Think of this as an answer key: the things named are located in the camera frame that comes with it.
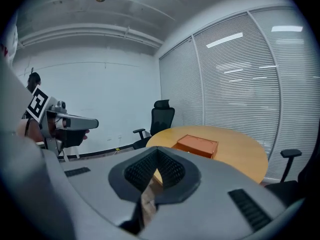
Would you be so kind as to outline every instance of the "orange box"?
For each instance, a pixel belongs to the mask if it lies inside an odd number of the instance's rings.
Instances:
[[[179,139],[177,143],[172,146],[172,148],[190,152],[192,154],[205,158],[214,159],[218,150],[218,144],[219,143],[217,141],[199,138],[187,134],[186,136]]]

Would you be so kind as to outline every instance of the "ceiling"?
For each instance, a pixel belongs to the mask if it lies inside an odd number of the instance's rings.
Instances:
[[[18,36],[20,45],[27,45],[34,43],[27,37],[43,42],[48,36],[52,40],[57,35],[92,34],[95,28],[95,35],[128,37],[158,48],[174,28],[220,1],[26,0],[18,12]]]

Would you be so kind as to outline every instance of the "chair headrest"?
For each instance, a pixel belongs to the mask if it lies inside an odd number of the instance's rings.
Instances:
[[[169,106],[169,100],[168,100],[168,99],[157,100],[157,101],[154,103],[154,107],[155,107],[156,109],[168,109],[168,108],[170,108],[170,106]]]

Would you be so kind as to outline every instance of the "black office chair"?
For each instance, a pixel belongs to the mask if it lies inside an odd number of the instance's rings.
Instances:
[[[300,198],[307,197],[315,188],[320,186],[320,122],[318,127],[318,136],[316,139],[315,147],[313,153],[303,168],[303,170],[298,175],[298,181],[285,179],[288,175],[290,167],[295,157],[301,156],[301,152],[298,149],[286,149],[281,151],[283,158],[289,158],[286,168],[284,170],[282,179],[279,183],[269,184],[265,187],[273,192],[282,202],[289,206]]]
[[[175,116],[175,109],[169,106],[169,100],[158,100],[154,103],[154,108],[151,111],[152,121],[151,121],[151,129],[150,134],[151,136],[161,132],[165,129],[169,129],[172,124],[172,120]],[[139,133],[141,140],[136,141],[133,143],[133,148],[135,150],[144,148],[147,145],[148,140],[151,137],[144,138],[142,132],[146,129],[138,129],[134,130],[133,133]]]

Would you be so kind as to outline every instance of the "chair armrest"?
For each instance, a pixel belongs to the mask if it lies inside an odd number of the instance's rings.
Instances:
[[[146,129],[138,129],[138,130],[134,130],[133,133],[136,134],[136,133],[139,133],[139,132],[143,132],[143,131],[145,131],[145,130],[146,130]]]
[[[145,130],[146,129],[142,128],[142,129],[134,130],[133,133],[134,134],[139,133],[141,140],[143,140],[144,139],[144,135],[142,134],[142,132],[145,131]]]
[[[282,178],[280,180],[280,182],[284,182],[289,171],[290,171],[290,168],[291,168],[292,162],[294,161],[294,158],[301,156],[302,152],[299,149],[285,149],[285,150],[282,150],[280,152],[280,154],[283,158],[289,158],[288,163],[286,164],[284,173],[282,175]]]
[[[280,152],[283,158],[295,158],[302,155],[299,149],[285,149]]]

